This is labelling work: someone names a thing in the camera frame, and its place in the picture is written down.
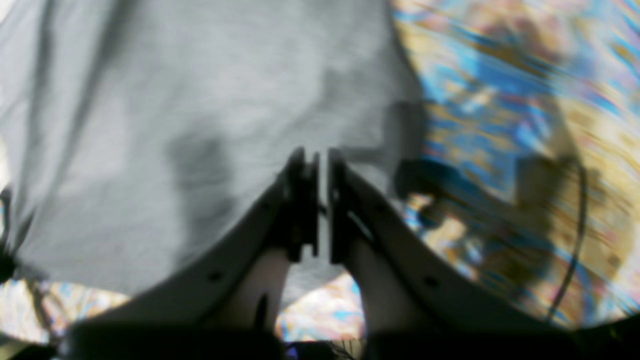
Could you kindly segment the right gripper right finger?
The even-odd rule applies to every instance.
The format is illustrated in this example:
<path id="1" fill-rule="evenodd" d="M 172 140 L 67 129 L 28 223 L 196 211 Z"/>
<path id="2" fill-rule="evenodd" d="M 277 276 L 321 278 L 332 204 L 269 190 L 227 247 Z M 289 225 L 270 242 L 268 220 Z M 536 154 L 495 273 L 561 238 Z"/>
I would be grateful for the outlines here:
<path id="1" fill-rule="evenodd" d="M 327 153 L 331 255 L 359 287 L 366 333 L 524 334 L 563 331 L 480 289 L 422 244 L 377 189 Z"/>

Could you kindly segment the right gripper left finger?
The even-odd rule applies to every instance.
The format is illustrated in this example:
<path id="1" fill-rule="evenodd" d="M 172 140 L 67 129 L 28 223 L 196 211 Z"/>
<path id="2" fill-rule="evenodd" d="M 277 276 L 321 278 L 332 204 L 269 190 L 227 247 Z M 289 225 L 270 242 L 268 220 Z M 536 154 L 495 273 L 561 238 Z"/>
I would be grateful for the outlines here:
<path id="1" fill-rule="evenodd" d="M 213 328 L 270 330 L 292 264 L 318 255 L 320 155 L 291 153 L 274 182 L 217 244 L 128 303 L 75 326 L 75 336 Z"/>

